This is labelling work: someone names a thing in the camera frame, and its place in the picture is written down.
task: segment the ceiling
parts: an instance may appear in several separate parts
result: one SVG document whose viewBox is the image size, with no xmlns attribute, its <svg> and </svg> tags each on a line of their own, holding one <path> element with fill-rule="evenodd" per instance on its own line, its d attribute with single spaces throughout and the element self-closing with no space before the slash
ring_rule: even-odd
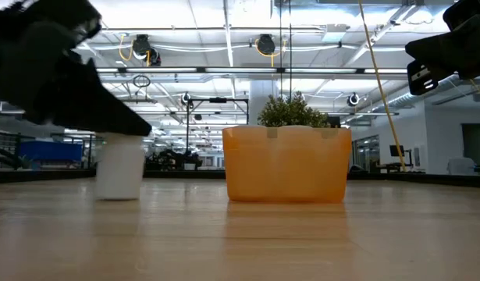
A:
<svg viewBox="0 0 480 281">
<path fill-rule="evenodd" d="M 0 6 L 9 2 L 2 0 Z M 366 35 L 357 0 L 292 0 L 291 16 L 288 1 L 283 1 L 280 8 L 277 5 L 280 0 L 92 0 L 91 3 L 103 16 L 104 29 L 76 51 L 85 60 L 94 59 L 98 67 L 144 66 L 144 62 L 133 56 L 129 60 L 122 59 L 120 52 L 129 57 L 130 42 L 137 34 L 148 34 L 151 44 L 162 57 L 162 67 L 373 68 L 370 53 L 358 50 L 365 43 Z M 401 0 L 364 1 L 364 17 L 370 35 L 375 39 L 374 51 L 379 68 L 405 69 L 412 61 L 404 51 L 405 44 L 448 31 L 442 14 L 453 1 L 430 0 L 403 7 L 401 4 Z M 283 15 L 281 30 L 280 13 Z M 390 24 L 392 18 L 396 25 Z M 273 64 L 269 57 L 261 56 L 256 50 L 254 43 L 260 34 L 271 34 L 276 52 L 281 51 L 281 55 L 273 59 Z M 286 41 L 286 48 L 281 49 L 283 41 Z M 183 93 L 188 92 L 193 98 L 248 98 L 250 81 L 259 79 L 248 75 L 208 77 L 180 74 L 176 80 L 173 74 L 151 74 L 149 76 L 160 83 L 137 92 L 138 88 L 131 82 L 135 75 L 103 74 L 101 80 L 107 81 L 104 85 L 115 96 L 124 100 L 136 98 L 138 102 L 132 100 L 127 104 L 141 112 L 155 129 L 166 130 L 183 129 L 179 118 L 186 116 L 176 118 L 150 112 L 182 110 L 180 98 Z M 281 92 L 290 92 L 288 75 L 262 79 L 275 80 L 279 88 L 283 80 Z M 383 80 L 382 85 L 387 95 L 394 94 L 407 86 L 406 74 L 400 79 Z M 310 106 L 323 112 L 353 112 L 356 109 L 349 108 L 346 103 L 347 97 L 353 93 L 366 97 L 361 99 L 358 108 L 373 105 L 380 96 L 374 76 L 362 79 L 298 76 L 292 80 L 292 91 L 301 91 Z M 139 101 L 144 99 L 153 102 Z M 204 110 L 240 113 L 233 103 L 205 102 L 197 111 Z M 212 115 L 194 122 L 235 124 L 245 123 L 246 118 L 243 114 Z M 205 135 L 200 135 L 197 141 L 211 140 L 203 140 L 203 137 Z"/>
</svg>

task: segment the white cylinder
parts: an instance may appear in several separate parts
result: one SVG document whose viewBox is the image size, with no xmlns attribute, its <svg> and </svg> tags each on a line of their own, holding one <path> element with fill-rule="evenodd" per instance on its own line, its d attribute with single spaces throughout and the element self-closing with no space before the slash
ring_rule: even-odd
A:
<svg viewBox="0 0 480 281">
<path fill-rule="evenodd" d="M 258 125 L 258 115 L 269 101 L 269 95 L 278 96 L 278 85 L 275 80 L 252 80 L 250 82 L 248 125 Z"/>
<path fill-rule="evenodd" d="M 144 173 L 143 138 L 110 133 L 105 142 L 99 155 L 96 198 L 139 199 Z"/>
</svg>

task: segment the orange bin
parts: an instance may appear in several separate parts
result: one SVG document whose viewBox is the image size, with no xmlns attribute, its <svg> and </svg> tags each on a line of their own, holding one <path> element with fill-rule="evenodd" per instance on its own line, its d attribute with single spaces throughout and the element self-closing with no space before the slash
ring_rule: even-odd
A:
<svg viewBox="0 0 480 281">
<path fill-rule="evenodd" d="M 236 126 L 224 129 L 222 139 L 229 199 L 342 202 L 350 130 Z"/>
</svg>

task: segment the monitor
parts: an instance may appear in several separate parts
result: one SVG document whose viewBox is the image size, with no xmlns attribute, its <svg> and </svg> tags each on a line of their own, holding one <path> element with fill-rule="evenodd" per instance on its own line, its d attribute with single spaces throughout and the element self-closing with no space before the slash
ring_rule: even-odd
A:
<svg viewBox="0 0 480 281">
<path fill-rule="evenodd" d="M 401 149 L 401 154 L 404 157 L 404 147 L 402 145 L 400 145 L 400 149 Z M 397 153 L 396 145 L 391 145 L 390 146 L 390 156 L 399 157 L 399 153 Z"/>
</svg>

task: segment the floor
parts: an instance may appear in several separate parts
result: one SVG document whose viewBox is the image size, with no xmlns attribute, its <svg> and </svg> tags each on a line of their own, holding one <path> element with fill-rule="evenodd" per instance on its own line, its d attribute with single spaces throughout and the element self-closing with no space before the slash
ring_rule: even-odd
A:
<svg viewBox="0 0 480 281">
<path fill-rule="evenodd" d="M 480 280 L 480 189 L 349 182 L 342 205 L 228 202 L 223 180 L 0 185 L 2 280 Z"/>
</svg>

